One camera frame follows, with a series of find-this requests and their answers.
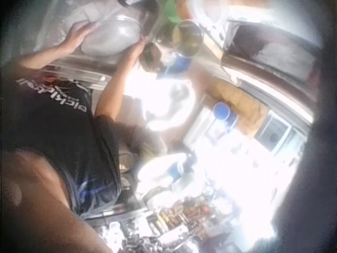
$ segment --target forearm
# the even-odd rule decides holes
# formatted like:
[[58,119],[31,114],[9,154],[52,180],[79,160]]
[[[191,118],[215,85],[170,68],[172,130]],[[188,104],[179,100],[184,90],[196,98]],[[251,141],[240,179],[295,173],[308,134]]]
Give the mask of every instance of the forearm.
[[95,116],[105,115],[116,120],[122,106],[126,78],[134,67],[137,57],[129,53],[120,63],[98,101]]
[[17,62],[20,66],[27,69],[39,70],[52,63],[60,57],[67,55],[65,50],[60,46],[47,48],[27,56],[23,56]]

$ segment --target dark object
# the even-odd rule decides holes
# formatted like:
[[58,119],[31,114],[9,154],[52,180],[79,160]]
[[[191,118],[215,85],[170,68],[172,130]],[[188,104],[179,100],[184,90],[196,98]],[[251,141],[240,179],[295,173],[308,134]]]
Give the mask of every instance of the dark object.
[[174,24],[167,23],[159,30],[156,39],[160,46],[173,48],[172,34],[174,27]]
[[139,61],[146,72],[156,72],[160,68],[160,60],[162,58],[162,52],[159,48],[153,44],[147,44],[144,51],[139,56]]

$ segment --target stainless steel counter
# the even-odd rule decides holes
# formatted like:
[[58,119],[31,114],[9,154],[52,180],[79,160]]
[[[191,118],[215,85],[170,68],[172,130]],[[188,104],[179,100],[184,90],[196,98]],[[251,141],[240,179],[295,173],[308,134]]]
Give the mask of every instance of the stainless steel counter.
[[[164,22],[161,15],[161,5],[157,0],[146,0],[130,7],[122,7],[116,3],[111,6],[111,1],[105,0],[72,0],[51,1],[46,12],[43,27],[40,29],[35,45],[35,51],[42,50],[59,44],[64,40],[67,30],[72,23],[110,15],[125,15],[137,20],[141,26],[142,34],[150,39]],[[86,9],[95,7],[95,12],[88,17]],[[102,89],[111,79],[116,65],[123,53],[107,57],[91,57],[84,55],[78,48],[73,54],[51,63],[43,69],[45,74],[56,75],[69,79],[76,79],[88,85],[95,84],[94,89]]]

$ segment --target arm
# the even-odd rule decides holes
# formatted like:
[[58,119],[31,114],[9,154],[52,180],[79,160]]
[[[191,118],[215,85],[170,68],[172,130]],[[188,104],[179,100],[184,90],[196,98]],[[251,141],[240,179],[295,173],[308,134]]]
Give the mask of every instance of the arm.
[[67,38],[60,45],[47,48],[40,52],[23,56],[1,68],[1,83],[8,83],[15,79],[30,76],[33,70],[39,70],[54,60],[67,56],[83,42],[85,36],[92,32],[99,23],[82,21],[75,23]]
[[141,38],[122,60],[116,73],[110,83],[106,86],[98,101],[95,117],[105,115],[114,121],[116,120],[122,105],[126,77],[134,67],[138,56],[144,50],[144,45],[145,38]]
[[78,22],[70,29],[67,38],[60,45],[27,55],[18,60],[18,64],[27,69],[39,70],[60,57],[67,56],[83,42],[85,36],[91,33],[98,23]]

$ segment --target wooden cabinet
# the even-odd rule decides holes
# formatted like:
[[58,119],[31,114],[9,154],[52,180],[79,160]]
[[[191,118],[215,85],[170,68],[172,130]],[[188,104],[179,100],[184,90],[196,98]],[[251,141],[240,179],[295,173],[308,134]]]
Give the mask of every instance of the wooden cabinet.
[[248,138],[255,136],[268,116],[269,108],[266,105],[223,80],[218,79],[208,88],[207,93],[224,101],[239,115],[236,128]]

